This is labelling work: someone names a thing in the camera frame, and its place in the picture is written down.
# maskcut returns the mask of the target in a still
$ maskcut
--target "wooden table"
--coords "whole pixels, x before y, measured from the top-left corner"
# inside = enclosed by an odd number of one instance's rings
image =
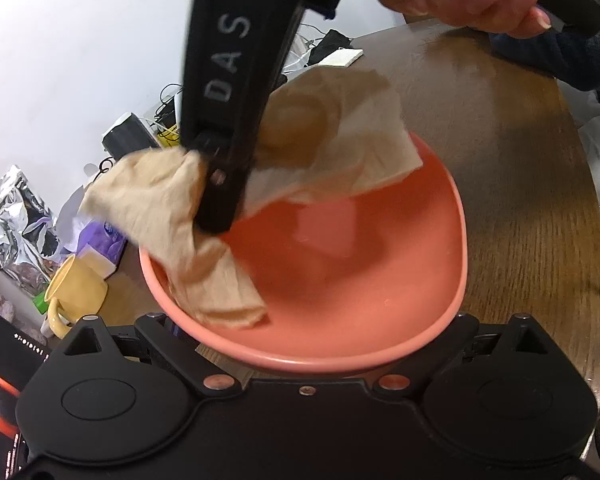
[[[483,34],[435,22],[378,32],[354,46],[365,50],[356,67],[392,81],[405,125],[458,184],[469,248],[462,308],[486,323],[532,313],[600,400],[600,213],[555,81],[493,57]],[[127,253],[110,279],[108,322],[157,310],[136,252]],[[254,374],[209,349],[201,353],[241,380]]]

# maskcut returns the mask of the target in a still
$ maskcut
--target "green bottle cap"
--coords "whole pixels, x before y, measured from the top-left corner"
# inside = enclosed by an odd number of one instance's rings
[[[40,314],[46,314],[49,310],[49,304],[45,301],[45,293],[40,292],[35,298],[33,298],[33,304]]]

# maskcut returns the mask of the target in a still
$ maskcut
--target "aluminum foil bag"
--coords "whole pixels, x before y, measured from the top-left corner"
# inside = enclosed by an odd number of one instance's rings
[[[34,297],[69,255],[56,219],[17,166],[0,179],[0,270]]]

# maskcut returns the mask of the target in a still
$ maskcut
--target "yellow mug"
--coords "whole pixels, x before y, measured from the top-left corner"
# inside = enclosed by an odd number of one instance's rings
[[[62,322],[59,313],[75,324],[82,316],[97,314],[106,295],[107,283],[72,254],[55,273],[45,292],[45,301],[49,304],[46,313],[49,327],[62,339],[71,327]]]

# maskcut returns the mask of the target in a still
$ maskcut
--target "metal screw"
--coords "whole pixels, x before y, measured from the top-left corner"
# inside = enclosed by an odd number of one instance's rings
[[[226,180],[226,173],[222,170],[215,170],[211,174],[211,177],[209,177],[209,180],[215,186],[222,186],[222,184],[224,184],[224,181]]]
[[[209,375],[202,384],[210,390],[227,390],[235,384],[235,379],[226,374]]]
[[[300,392],[300,395],[311,397],[312,395],[315,395],[316,389],[313,386],[300,386],[298,391]]]
[[[411,384],[411,380],[404,375],[391,374],[380,377],[378,384],[383,390],[389,390],[391,392],[399,392],[405,390]]]

